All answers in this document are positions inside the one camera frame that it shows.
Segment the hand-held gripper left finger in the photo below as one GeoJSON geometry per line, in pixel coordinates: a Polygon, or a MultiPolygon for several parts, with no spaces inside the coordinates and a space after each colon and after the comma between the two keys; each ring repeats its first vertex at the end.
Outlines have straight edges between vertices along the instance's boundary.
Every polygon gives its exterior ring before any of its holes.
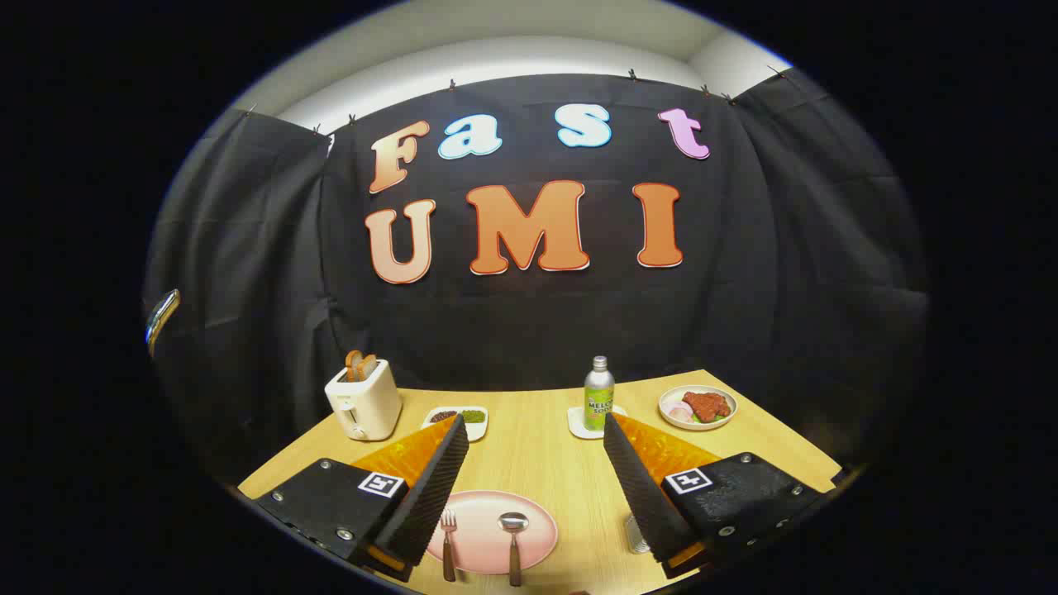
{"type": "Polygon", "coordinates": [[[321,457],[254,502],[347,564],[408,581],[469,451],[455,414],[355,459],[321,457]]]}

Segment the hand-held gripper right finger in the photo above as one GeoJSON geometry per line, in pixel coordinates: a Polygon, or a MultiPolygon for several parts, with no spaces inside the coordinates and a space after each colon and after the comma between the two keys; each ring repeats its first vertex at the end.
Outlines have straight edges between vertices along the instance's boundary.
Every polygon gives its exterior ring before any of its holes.
{"type": "Polygon", "coordinates": [[[825,500],[755,453],[718,457],[630,416],[606,414],[603,444],[665,578],[737,564],[825,500]]]}

